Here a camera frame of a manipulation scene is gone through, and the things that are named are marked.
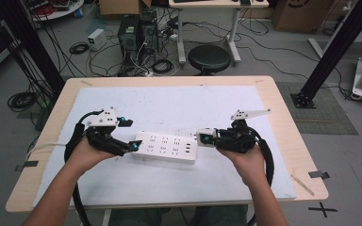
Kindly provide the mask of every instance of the extension cord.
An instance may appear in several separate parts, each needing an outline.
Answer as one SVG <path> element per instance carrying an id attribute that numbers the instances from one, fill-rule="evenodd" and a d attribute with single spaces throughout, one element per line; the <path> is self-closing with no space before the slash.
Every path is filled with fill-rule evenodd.
<path id="1" fill-rule="evenodd" d="M 136 140 L 142 140 L 139 150 L 132 153 L 136 157 L 178 163 L 195 163 L 198 146 L 192 137 L 139 132 Z"/>

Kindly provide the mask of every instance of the table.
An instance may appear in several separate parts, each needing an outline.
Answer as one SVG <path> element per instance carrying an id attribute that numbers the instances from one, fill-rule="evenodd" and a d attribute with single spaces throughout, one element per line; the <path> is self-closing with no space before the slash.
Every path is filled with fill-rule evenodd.
<path id="1" fill-rule="evenodd" d="M 76 2 L 70 2 L 69 5 L 69 10 L 57 10 L 55 9 L 55 12 L 52 13 L 51 15 L 45 16 L 45 15 L 33 15 L 33 21 L 38 22 L 38 21 L 48 21 L 48 20 L 53 20 L 56 18 L 60 18 L 66 15 L 69 15 L 70 13 L 75 12 L 76 10 L 78 10 L 79 8 L 82 7 L 82 5 L 84 4 L 84 0 L 78 0 Z"/>
<path id="2" fill-rule="evenodd" d="M 170 0 L 169 4 L 172 8 L 178 8 L 177 48 L 178 60 L 180 64 L 186 63 L 182 31 L 182 23 L 184 21 L 184 17 L 188 18 L 188 22 L 207 22 L 202 20 L 207 19 L 207 17 L 209 17 L 210 15 L 215 21 L 231 21 L 231 32 L 226 37 L 226 39 L 227 44 L 231 50 L 233 62 L 234 64 L 236 64 L 241 62 L 237 46 L 234 43 L 240 10 L 242 8 L 266 8 L 269 6 L 269 3 L 266 0 L 263 2 L 251 0 L 250 6 L 241 6 L 240 2 L 234 2 L 231 0 L 213 0 L 187 3 L 175 3 L 173 0 Z"/>
<path id="3" fill-rule="evenodd" d="M 328 47 L 330 46 L 331 42 L 334 40 L 334 37 L 337 35 L 337 32 L 339 31 L 339 29 L 342 27 L 342 24 L 344 24 L 346 22 L 346 20 L 348 19 L 348 17 L 351 15 L 352 10 L 354 9 L 355 3 L 352 6 L 352 8 L 349 8 L 349 12 L 348 14 L 345 16 L 345 18 L 343 18 L 343 21 L 341 22 L 341 25 L 337 28 L 337 30 L 334 32 L 333 36 L 331 37 L 331 39 L 327 42 L 326 46 L 324 47 L 324 49 L 321 49 L 321 47 L 319 46 L 319 43 L 314 39 L 314 38 L 309 38 L 308 42 L 311 44 L 311 46 L 313 47 L 313 49 L 316 51 L 317 55 L 319 56 L 319 58 L 322 58 L 322 56 L 325 54 L 325 51 L 327 51 Z M 358 37 L 354 40 L 354 42 L 362 42 L 362 31 L 360 32 L 360 34 L 358 35 Z"/>
<path id="4" fill-rule="evenodd" d="M 311 178 L 310 171 L 317 168 L 305 147 L 287 106 L 282 100 L 274 81 L 269 76 L 213 76 L 213 77 L 131 77 L 131 78 L 75 78 L 67 81 L 64 90 L 53 109 L 37 142 L 58 140 L 60 129 L 72 109 L 77 93 L 85 87 L 176 87 L 176 86 L 255 86 L 262 104 L 271 109 L 268 115 L 270 125 L 283 155 L 297 198 L 294 201 L 324 200 L 328 191 L 321 178 Z M 46 162 L 52 147 L 40 149 L 31 154 L 29 160 L 37 160 L 37 167 L 25 168 L 14 187 L 6 205 L 9 212 L 32 210 Z"/>

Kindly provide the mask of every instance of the hand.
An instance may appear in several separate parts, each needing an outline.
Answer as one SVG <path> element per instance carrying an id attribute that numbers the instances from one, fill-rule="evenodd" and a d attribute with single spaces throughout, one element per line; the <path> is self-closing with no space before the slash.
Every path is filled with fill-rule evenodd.
<path id="1" fill-rule="evenodd" d="M 92 169 L 101 161 L 113 157 L 114 154 L 101 152 L 94 149 L 86 137 L 83 137 L 73 150 L 72 155 L 66 163 L 66 166 L 72 168 L 79 176 L 87 170 Z"/>
<path id="2" fill-rule="evenodd" d="M 247 153 L 218 151 L 231 160 L 245 185 L 251 186 L 255 181 L 266 180 L 264 157 L 258 145 Z"/>

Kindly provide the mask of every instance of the chair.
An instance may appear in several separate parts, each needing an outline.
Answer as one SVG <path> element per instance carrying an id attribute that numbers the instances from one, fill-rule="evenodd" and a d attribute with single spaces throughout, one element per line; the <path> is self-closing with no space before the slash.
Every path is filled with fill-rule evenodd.
<path id="1" fill-rule="evenodd" d="M 228 52 L 216 45 L 200 45 L 188 54 L 189 64 L 200 71 L 199 75 L 212 75 L 227 69 L 231 63 Z"/>

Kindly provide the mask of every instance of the table leg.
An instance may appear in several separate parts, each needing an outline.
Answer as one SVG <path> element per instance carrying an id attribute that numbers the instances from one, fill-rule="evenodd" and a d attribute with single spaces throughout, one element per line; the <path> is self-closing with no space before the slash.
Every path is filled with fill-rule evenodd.
<path id="1" fill-rule="evenodd" d="M 237 46 L 234 43 L 235 34 L 237 33 L 239 13 L 240 13 L 240 8 L 236 8 L 234 11 L 234 19 L 233 19 L 233 23 L 232 23 L 231 32 L 230 32 L 230 35 L 227 35 L 227 43 L 231 50 L 234 64 L 241 62 Z"/>
<path id="2" fill-rule="evenodd" d="M 178 62 L 185 64 L 187 59 L 185 58 L 184 42 L 182 38 L 182 9 L 178 10 L 178 36 L 177 36 L 177 50 L 178 50 Z"/>

